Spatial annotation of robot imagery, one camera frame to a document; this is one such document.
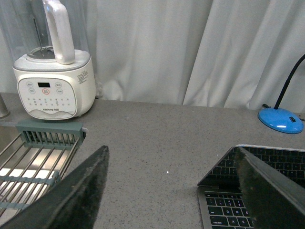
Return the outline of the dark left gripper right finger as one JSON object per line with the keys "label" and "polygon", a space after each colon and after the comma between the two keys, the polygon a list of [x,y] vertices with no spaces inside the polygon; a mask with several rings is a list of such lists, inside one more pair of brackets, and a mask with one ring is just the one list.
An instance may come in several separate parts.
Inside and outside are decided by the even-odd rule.
{"label": "dark left gripper right finger", "polygon": [[243,201],[256,229],[303,229],[305,189],[242,147],[235,156]]}

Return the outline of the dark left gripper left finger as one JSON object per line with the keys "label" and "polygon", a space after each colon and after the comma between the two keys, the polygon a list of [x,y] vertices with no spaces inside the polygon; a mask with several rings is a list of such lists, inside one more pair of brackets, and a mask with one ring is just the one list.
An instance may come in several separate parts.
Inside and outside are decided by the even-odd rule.
{"label": "dark left gripper left finger", "polygon": [[107,181],[109,148],[101,146],[51,191],[2,229],[91,229]]}

